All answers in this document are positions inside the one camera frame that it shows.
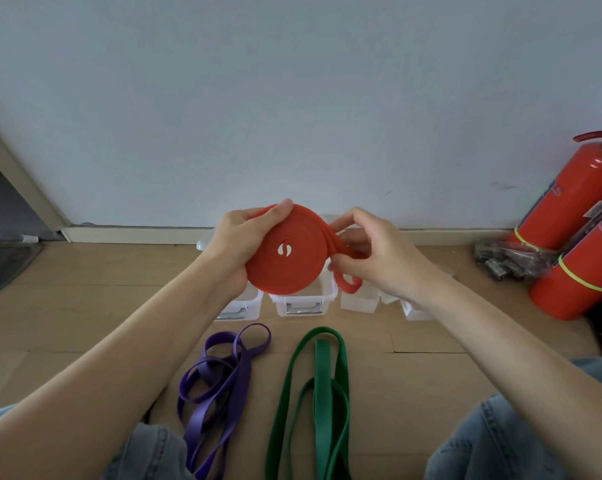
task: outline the right hand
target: right hand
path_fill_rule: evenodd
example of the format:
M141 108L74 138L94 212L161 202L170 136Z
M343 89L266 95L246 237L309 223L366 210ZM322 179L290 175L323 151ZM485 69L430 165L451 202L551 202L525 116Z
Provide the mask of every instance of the right hand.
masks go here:
M368 281L387 294L414 301L422 301L428 289L445 276L394 224L366 210L354 207L330 227L340 232L353 224L361 228L347 229L339 238L370 257L353 259L335 254L330 266L341 273Z

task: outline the purple resistance band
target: purple resistance band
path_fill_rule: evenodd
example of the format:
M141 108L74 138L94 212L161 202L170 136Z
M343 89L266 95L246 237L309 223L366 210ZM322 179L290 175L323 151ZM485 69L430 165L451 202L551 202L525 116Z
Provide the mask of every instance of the purple resistance band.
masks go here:
M254 325L262 326L267 330L267 339L261 345L248 349L241 341L241 335ZM217 480L223 478L230 435L239 424L248 397L251 360L267 349L271 339L272 333L262 323L252 323L239 333L220 331L210 335L205 341L201 358L181 378L178 386L177 414L185 426L183 435L187 444L185 465L197 480L207 479L216 453L221 447L223 447L221 463L215 478ZM220 344L232 344L232 355L220 358L207 354L208 349ZM189 392L199 379L203 379L209 389L197 397L190 397ZM187 421L183 419L185 403L196 404L196 409ZM215 403L214 412L206 420L205 416L213 403ZM201 446L205 442L205 435L217 422L224 423L221 439L203 464L194 470Z

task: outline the metal clamp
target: metal clamp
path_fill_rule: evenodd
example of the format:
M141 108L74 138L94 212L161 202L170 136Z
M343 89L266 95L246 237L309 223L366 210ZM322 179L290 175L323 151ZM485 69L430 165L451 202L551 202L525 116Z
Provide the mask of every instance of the metal clamp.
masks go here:
M245 307L238 312L222 313L216 317L217 320L242 320L245 318Z
M293 308L289 303L285 304L286 315L316 315L321 313L323 309L323 302L320 301L314 306L308 306L305 308Z

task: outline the left hand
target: left hand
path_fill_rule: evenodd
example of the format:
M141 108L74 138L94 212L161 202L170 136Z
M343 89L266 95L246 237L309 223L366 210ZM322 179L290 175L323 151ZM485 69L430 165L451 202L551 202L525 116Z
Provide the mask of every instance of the left hand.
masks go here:
M289 216L293 205L286 198L262 216L253 219L250 217L262 210L262 207L233 210L221 218L221 223L217 225L214 237L201 258L215 261L221 275L226 277L226 291L232 299L239 296L248 284L245 263L254 256L265 234Z

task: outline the forearm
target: forearm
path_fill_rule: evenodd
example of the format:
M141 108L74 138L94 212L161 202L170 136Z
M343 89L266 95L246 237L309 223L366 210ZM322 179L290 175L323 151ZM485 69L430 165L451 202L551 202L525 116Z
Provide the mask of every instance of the forearm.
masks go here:
M0 478L101 474L230 298L194 262L0 419Z
M602 385L460 283L435 280L422 305L566 467L602 478Z

